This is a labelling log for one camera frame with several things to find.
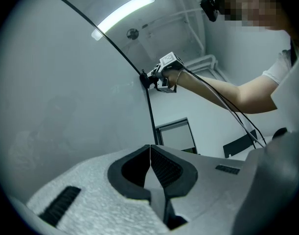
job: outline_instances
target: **black padding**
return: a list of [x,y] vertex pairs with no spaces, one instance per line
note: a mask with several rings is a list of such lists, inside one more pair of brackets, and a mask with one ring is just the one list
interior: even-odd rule
[[149,151],[150,146],[144,145],[110,165],[108,180],[123,196],[151,201],[150,191],[143,188],[150,166]]
[[134,157],[122,166],[122,175],[137,186],[144,187],[145,177],[150,166],[149,150],[146,148],[145,151],[139,154],[133,153],[133,155]]
[[151,167],[164,188],[166,200],[186,196],[198,178],[195,166],[156,145],[151,146]]
[[74,202],[81,189],[73,186],[66,187],[39,215],[46,223],[56,227],[60,219]]
[[217,165],[216,169],[220,170],[220,171],[227,172],[227,173],[235,174],[235,175],[237,175],[240,171],[240,169],[238,169],[238,168],[229,167],[229,166],[222,165],[222,164]]

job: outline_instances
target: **ceiling light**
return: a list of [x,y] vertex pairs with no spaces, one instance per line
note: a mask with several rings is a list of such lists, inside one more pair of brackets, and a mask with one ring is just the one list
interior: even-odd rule
[[[109,29],[111,29],[117,22],[121,19],[125,18],[132,12],[154,2],[155,0],[131,0],[126,4],[122,5],[119,9],[115,10],[109,16],[107,16],[104,21],[102,21],[98,28],[106,33]],[[92,37],[95,38],[97,41],[102,37],[98,30],[94,30],[92,33]]]

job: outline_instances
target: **white shirt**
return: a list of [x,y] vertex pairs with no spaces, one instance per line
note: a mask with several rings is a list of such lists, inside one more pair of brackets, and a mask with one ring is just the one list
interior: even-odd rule
[[282,53],[278,55],[276,62],[270,67],[270,69],[264,71],[262,75],[271,78],[279,85],[289,73],[291,68],[291,51],[283,50]]

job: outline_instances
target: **black cable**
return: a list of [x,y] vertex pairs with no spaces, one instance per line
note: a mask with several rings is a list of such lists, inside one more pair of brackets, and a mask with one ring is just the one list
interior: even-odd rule
[[[202,78],[200,78],[199,76],[197,76],[196,74],[194,74],[193,72],[191,72],[190,70],[188,70],[187,68],[184,67],[184,70],[186,70],[188,73],[190,73],[191,75],[193,75],[194,77],[196,77],[198,80],[202,81],[203,83],[207,84],[208,86],[210,86],[217,94],[218,96],[223,100],[223,101],[227,101],[229,102],[232,106],[235,107],[235,109],[237,109],[239,111],[240,114],[242,114],[252,125],[253,127],[259,132],[259,134],[261,135],[264,143],[267,145],[263,135],[261,134],[260,130],[254,125],[254,123],[252,121],[249,120],[249,118],[239,109],[237,108],[230,100],[228,100],[226,97],[224,97],[221,93],[219,93],[212,85],[210,85],[208,82],[206,82],[205,80],[203,80]],[[235,115],[237,116],[236,112],[227,104],[227,106],[235,113]]]
[[[195,76],[196,78],[198,78],[198,79],[200,79],[201,81],[203,81],[203,82],[205,82],[206,84],[208,84],[206,81],[204,81],[203,79],[201,79],[199,76],[197,76],[196,74],[194,74],[193,72],[191,72],[191,71],[189,71],[189,70],[187,70],[186,68],[185,68],[185,70],[186,71],[188,71],[190,74],[192,74],[193,76]],[[215,92],[218,94],[218,96],[221,98],[221,100],[223,101],[223,102],[225,102],[224,101],[224,99],[222,98],[223,97],[223,95],[221,95],[216,89],[214,89],[215,90]],[[243,124],[243,122],[242,122],[242,120],[239,118],[239,116],[236,114],[236,112],[226,103],[226,105],[227,105],[227,107],[235,114],[235,116],[238,118],[238,120]],[[254,146],[254,148],[256,149],[256,146],[255,146],[255,144],[254,144],[254,140],[252,139],[252,137],[249,135],[249,133],[248,133],[248,131],[245,129],[245,132],[246,132],[246,134],[247,134],[247,136],[250,138],[250,140],[251,140],[251,142],[252,142],[252,144],[253,144],[253,146]]]

